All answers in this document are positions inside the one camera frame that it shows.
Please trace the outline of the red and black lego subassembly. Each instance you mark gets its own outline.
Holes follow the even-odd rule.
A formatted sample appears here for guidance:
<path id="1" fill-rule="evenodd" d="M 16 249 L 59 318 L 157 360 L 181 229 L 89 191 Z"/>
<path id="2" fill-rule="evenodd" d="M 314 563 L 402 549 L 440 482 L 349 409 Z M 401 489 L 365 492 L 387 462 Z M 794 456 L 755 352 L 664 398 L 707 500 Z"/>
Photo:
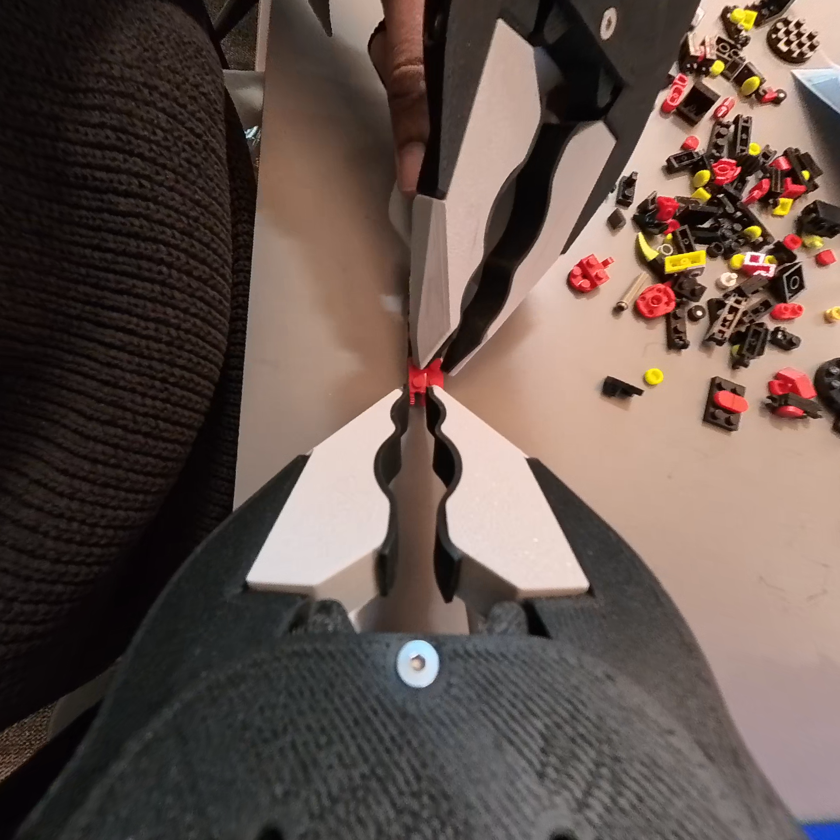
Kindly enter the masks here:
<path id="1" fill-rule="evenodd" d="M 768 381 L 765 402 L 770 413 L 776 417 L 819 419 L 823 416 L 811 378 L 792 367 L 777 371 Z"/>

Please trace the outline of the black plate with red tile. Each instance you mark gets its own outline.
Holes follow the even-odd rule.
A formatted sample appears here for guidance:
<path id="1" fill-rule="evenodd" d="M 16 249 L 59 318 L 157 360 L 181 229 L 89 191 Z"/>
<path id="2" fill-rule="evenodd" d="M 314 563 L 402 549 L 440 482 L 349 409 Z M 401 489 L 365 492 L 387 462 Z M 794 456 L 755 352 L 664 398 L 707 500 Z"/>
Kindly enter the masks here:
<path id="1" fill-rule="evenodd" d="M 720 376 L 710 378 L 701 421 L 723 432 L 739 430 L 741 417 L 749 409 L 744 386 Z"/>

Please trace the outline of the pile of loose lego pieces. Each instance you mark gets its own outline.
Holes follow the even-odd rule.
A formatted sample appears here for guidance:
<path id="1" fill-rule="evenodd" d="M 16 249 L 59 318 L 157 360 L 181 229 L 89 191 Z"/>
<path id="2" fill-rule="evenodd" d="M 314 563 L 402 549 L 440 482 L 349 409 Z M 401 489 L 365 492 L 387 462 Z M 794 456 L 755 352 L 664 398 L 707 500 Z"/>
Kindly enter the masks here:
<path id="1" fill-rule="evenodd" d="M 775 149 L 755 133 L 753 109 L 777 108 L 788 92 L 769 83 L 747 50 L 777 19 L 797 18 L 792 6 L 724 6 L 717 30 L 705 37 L 697 33 L 697 9 L 660 102 L 665 117 L 694 131 L 663 164 L 689 191 L 651 192 L 632 206 L 638 173 L 617 184 L 615 208 L 636 228 L 640 265 L 651 285 L 668 282 L 676 295 L 670 314 L 650 319 L 664 324 L 666 348 L 688 350 L 689 327 L 699 324 L 701 344 L 728 347 L 734 371 L 768 347 L 790 353 L 802 345 L 791 326 L 804 317 L 805 262 L 838 261 L 838 249 L 826 246 L 838 237 L 838 206 L 816 198 L 825 174 L 819 161 L 801 146 Z M 612 309 L 617 318 L 629 312 L 649 321 L 635 303 L 621 314 Z"/>

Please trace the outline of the red lego clip plate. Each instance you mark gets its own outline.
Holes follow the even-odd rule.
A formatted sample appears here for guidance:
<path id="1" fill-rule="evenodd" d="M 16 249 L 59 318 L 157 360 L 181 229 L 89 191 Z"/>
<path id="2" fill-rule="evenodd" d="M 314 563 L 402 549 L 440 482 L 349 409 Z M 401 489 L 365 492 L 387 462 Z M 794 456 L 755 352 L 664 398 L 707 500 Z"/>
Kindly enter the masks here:
<path id="1" fill-rule="evenodd" d="M 424 406 L 426 394 L 431 387 L 445 387 L 443 358 L 438 356 L 426 366 L 417 366 L 412 358 L 407 360 L 407 390 L 410 406 Z"/>

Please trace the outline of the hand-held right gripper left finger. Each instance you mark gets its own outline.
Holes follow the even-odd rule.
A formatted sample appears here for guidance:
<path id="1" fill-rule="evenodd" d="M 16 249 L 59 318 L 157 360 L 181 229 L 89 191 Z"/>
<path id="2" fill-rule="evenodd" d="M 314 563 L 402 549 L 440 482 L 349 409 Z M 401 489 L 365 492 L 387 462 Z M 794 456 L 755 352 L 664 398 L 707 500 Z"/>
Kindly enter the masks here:
<path id="1" fill-rule="evenodd" d="M 341 604 L 371 631 L 396 581 L 398 513 L 410 415 L 395 388 L 313 448 L 256 555 L 249 590 Z"/>

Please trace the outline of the person's black knit sweater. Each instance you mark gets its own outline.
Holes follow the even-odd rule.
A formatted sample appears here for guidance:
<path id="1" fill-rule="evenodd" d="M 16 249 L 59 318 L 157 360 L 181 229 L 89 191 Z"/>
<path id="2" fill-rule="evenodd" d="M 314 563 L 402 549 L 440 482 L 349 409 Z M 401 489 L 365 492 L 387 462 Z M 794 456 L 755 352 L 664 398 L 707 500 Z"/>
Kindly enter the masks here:
<path id="1" fill-rule="evenodd" d="M 204 2 L 2 2 L 2 729 L 233 506 L 256 177 Z"/>

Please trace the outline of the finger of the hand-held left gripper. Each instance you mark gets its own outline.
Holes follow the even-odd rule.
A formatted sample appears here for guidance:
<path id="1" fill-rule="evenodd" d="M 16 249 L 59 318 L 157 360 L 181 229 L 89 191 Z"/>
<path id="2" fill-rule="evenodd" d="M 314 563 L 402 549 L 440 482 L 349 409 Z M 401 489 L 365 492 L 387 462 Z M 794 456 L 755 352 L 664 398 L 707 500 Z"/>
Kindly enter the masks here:
<path id="1" fill-rule="evenodd" d="M 508 221 L 443 358 L 458 372 L 568 248 L 616 144 L 604 121 L 545 123 L 517 175 Z"/>
<path id="2" fill-rule="evenodd" d="M 467 324 L 462 307 L 469 283 L 488 266 L 491 218 L 532 150 L 541 117 L 534 48 L 498 19 L 444 198 L 418 192 L 410 200 L 392 190 L 388 216 L 411 252 L 409 340 L 419 368 Z"/>

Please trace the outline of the tan lego axle pin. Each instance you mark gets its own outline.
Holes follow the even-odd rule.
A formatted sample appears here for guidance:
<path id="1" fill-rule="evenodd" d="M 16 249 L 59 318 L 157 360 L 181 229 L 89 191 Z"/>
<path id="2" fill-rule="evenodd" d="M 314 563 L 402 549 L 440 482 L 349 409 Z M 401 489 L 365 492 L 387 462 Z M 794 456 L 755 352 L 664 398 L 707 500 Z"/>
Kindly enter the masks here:
<path id="1" fill-rule="evenodd" d="M 624 294 L 616 302 L 613 311 L 617 314 L 626 312 L 633 306 L 636 299 L 645 288 L 652 284 L 652 277 L 644 270 L 640 272 L 629 284 Z"/>

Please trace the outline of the person's left hand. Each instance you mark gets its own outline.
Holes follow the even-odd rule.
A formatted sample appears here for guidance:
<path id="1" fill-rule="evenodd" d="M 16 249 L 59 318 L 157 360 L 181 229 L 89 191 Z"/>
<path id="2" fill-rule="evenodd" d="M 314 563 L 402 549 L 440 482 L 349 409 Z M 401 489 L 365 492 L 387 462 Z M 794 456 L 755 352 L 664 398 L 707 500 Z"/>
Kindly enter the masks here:
<path id="1" fill-rule="evenodd" d="M 414 196 L 429 136 L 424 66 L 425 1 L 382 1 L 383 20 L 369 40 L 371 63 L 387 96 L 396 186 Z"/>

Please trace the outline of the red lego plate with pin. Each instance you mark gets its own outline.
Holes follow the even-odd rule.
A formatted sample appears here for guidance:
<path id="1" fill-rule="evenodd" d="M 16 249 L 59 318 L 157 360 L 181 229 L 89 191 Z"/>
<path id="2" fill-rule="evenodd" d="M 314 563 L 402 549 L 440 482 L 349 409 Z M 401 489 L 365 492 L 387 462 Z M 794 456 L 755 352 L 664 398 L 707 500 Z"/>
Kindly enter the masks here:
<path id="1" fill-rule="evenodd" d="M 595 255 L 588 255 L 571 268 L 568 285 L 580 294 L 590 293 L 609 281 L 609 268 L 613 263 L 613 257 L 598 259 Z"/>

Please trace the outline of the black round lego plate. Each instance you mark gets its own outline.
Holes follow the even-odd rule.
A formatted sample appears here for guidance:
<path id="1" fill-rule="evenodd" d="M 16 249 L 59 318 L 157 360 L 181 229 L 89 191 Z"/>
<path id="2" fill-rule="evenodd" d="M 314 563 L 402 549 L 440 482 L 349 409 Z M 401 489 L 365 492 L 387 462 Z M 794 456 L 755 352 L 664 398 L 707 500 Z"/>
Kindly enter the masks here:
<path id="1" fill-rule="evenodd" d="M 777 19 L 766 37 L 770 51 L 783 62 L 794 66 L 809 61 L 820 47 L 818 33 L 800 17 Z"/>
<path id="2" fill-rule="evenodd" d="M 815 370 L 813 384 L 818 399 L 839 424 L 839 364 L 838 357 L 826 360 Z"/>

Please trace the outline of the red round lego plate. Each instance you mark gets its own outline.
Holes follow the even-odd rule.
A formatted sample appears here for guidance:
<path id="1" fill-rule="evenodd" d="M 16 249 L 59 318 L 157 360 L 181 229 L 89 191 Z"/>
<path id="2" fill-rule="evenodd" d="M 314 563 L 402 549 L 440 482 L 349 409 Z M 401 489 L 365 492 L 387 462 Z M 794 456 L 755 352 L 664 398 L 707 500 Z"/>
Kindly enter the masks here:
<path id="1" fill-rule="evenodd" d="M 676 294 L 668 282 L 646 287 L 635 300 L 635 309 L 644 319 L 658 319 L 676 308 Z"/>

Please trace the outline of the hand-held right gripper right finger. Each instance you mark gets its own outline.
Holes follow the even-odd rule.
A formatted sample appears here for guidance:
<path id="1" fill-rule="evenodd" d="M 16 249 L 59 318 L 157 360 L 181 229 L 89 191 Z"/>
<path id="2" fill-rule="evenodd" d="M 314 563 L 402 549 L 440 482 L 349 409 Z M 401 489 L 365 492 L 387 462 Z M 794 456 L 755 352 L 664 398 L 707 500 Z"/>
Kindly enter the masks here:
<path id="1" fill-rule="evenodd" d="M 590 594 L 590 580 L 536 474 L 539 463 L 441 387 L 427 391 L 441 486 L 434 577 L 477 634 L 498 604 Z"/>

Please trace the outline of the lego instruction booklet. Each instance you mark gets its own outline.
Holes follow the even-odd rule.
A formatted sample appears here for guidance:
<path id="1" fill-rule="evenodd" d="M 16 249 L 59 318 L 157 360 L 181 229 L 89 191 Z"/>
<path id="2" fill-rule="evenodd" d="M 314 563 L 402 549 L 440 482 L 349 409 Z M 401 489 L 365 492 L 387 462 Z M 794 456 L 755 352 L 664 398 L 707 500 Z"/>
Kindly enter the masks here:
<path id="1" fill-rule="evenodd" d="M 794 69 L 793 77 L 820 102 L 839 115 L 839 65 Z"/>

